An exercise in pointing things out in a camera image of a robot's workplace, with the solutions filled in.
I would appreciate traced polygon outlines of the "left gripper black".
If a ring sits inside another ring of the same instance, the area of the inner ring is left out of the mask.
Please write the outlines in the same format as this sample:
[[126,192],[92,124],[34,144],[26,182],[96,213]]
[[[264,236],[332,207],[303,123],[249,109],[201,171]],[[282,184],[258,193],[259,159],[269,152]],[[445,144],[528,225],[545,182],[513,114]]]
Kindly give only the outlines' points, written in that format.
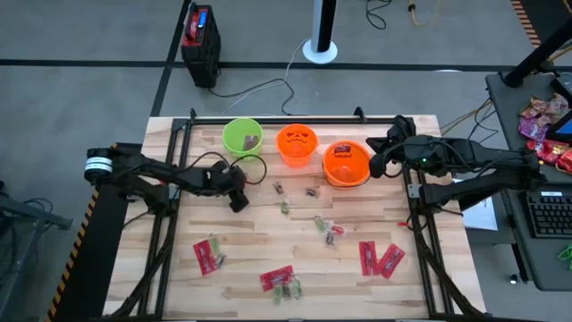
[[246,185],[246,175],[237,165],[232,166],[230,169],[212,168],[204,171],[204,174],[205,179],[200,192],[201,196],[218,197],[229,195],[231,199],[230,207],[235,213],[240,212],[249,204],[248,198],[242,192]]

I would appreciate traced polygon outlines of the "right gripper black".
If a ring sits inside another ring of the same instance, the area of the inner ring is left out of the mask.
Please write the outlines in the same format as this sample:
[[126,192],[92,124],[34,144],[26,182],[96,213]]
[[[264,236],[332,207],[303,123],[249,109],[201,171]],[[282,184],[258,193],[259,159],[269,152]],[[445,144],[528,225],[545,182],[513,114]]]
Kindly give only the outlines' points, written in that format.
[[412,118],[396,115],[392,127],[387,131],[387,137],[368,137],[366,143],[375,154],[384,154],[391,148],[411,146],[416,136],[416,125]]

